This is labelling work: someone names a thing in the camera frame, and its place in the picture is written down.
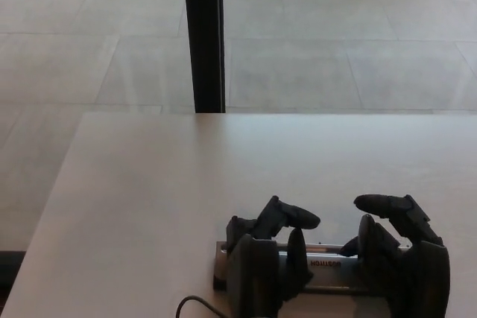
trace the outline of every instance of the black cable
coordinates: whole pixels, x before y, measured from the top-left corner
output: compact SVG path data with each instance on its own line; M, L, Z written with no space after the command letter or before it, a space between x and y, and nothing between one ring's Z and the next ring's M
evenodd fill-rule
M211 312L216 314L217 317L228 318L225 314L223 314L217 308L215 308L210 303L208 303L204 298L200 298L199 296L187 296L182 301L180 301L179 305L177 306L177 310L176 310L176 318L180 318L180 311L182 310L182 307L185 305L185 303L187 301L197 301L199 303L202 303L204 306L206 306L208 309L210 309Z

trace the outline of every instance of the tile floor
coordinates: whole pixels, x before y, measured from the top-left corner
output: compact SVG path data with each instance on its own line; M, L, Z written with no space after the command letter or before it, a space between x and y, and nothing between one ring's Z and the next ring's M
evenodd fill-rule
M229 112L473 113L477 0L225 0ZM191 112L184 0L0 0L0 249L82 113Z

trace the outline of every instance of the table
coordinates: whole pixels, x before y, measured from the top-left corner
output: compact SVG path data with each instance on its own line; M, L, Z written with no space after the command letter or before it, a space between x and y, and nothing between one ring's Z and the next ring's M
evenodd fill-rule
M449 247L448 317L472 317L477 117L86 114L3 318L173 317L212 291L215 242L273 194L357 233L363 193L412 194ZM388 317L380 299L302 295L281 317ZM211 317L189 303L183 317Z

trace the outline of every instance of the white table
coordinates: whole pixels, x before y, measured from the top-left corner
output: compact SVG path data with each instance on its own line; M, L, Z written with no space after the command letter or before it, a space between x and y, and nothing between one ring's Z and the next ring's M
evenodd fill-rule
M473 317L477 117L124 115L83 118L2 318L173 317L212 291L233 214L277 194L322 219L309 243L357 233L358 194L412 194L449 247L448 317ZM387 317L375 299L307 296L281 317ZM183 317L212 317L189 303Z

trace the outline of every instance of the cable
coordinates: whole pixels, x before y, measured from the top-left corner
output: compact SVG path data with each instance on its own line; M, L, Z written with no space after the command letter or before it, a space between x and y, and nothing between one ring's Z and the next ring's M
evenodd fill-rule
M182 307L185 305L185 303L187 301L197 301L199 303L202 303L204 306L206 306L208 309L210 309L211 312L216 314L217 317L228 318L225 314L223 314L217 308L215 308L210 303L208 303L204 298L200 298L199 296L187 296L182 301L180 301L179 305L177 306L177 310L176 310L176 318L180 318L180 311L182 310Z

